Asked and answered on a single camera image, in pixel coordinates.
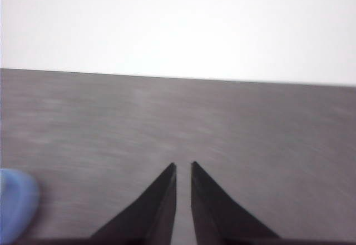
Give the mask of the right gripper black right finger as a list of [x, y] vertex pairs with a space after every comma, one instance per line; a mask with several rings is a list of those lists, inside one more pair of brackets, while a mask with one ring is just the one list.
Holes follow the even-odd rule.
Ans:
[[196, 161], [191, 164], [191, 211], [198, 244], [257, 244], [280, 239]]

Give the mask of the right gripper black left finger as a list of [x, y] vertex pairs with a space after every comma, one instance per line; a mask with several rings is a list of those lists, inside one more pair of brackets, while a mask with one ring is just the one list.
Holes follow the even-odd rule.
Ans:
[[99, 244], [170, 244], [177, 199], [176, 165], [170, 163], [146, 190], [96, 231]]

